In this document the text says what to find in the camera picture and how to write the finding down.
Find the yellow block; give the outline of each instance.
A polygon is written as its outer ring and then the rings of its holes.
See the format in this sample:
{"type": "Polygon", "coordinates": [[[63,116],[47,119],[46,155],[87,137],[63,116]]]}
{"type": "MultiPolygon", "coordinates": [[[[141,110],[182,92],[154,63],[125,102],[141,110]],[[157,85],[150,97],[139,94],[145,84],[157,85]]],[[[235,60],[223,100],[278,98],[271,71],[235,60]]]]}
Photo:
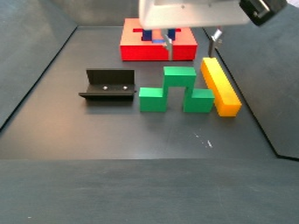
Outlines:
{"type": "Polygon", "coordinates": [[[203,58],[201,71],[209,88],[215,94],[215,106],[219,116],[237,116],[242,103],[230,80],[225,74],[217,58],[203,58]]]}

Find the red base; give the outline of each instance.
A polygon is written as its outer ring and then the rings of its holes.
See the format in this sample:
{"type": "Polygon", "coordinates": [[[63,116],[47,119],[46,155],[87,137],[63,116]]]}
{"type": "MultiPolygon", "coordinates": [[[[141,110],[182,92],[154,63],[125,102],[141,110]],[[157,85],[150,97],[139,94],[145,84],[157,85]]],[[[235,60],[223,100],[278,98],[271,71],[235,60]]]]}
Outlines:
{"type": "MultiPolygon", "coordinates": [[[[143,41],[143,28],[138,18],[127,18],[121,40],[122,60],[169,60],[165,44],[143,41]]],[[[194,60],[198,43],[191,28],[177,30],[173,42],[173,60],[194,60]]]]}

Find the green cube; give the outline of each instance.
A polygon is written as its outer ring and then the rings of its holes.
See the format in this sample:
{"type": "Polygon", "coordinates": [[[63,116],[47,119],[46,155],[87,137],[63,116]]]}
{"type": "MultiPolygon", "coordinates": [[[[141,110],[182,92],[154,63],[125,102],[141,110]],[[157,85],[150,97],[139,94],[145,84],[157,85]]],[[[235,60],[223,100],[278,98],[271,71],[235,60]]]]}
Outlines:
{"type": "Polygon", "coordinates": [[[183,112],[189,113],[210,113],[215,96],[210,89],[193,90],[190,94],[189,88],[185,91],[183,112]]]}
{"type": "Polygon", "coordinates": [[[139,100],[141,111],[165,112],[167,109],[167,97],[159,87],[141,87],[139,100]]]}
{"type": "Polygon", "coordinates": [[[194,67],[189,66],[166,66],[163,68],[163,89],[169,91],[169,87],[194,88],[197,72],[194,67]]]}

